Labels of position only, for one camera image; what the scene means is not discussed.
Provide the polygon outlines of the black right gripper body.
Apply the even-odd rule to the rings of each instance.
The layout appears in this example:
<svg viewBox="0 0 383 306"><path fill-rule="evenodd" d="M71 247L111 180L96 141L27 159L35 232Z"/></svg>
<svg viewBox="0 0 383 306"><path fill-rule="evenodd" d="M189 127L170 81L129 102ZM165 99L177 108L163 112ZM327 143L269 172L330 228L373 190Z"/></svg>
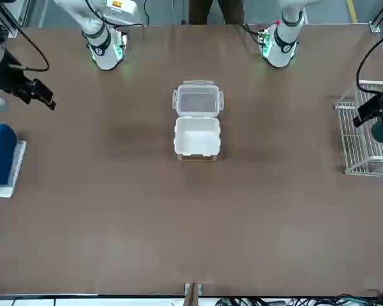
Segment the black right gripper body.
<svg viewBox="0 0 383 306"><path fill-rule="evenodd" d="M10 64L15 64L13 58L4 58L0 63L0 89L30 104L36 97L33 93L34 82L23 71L11 68Z"/></svg>

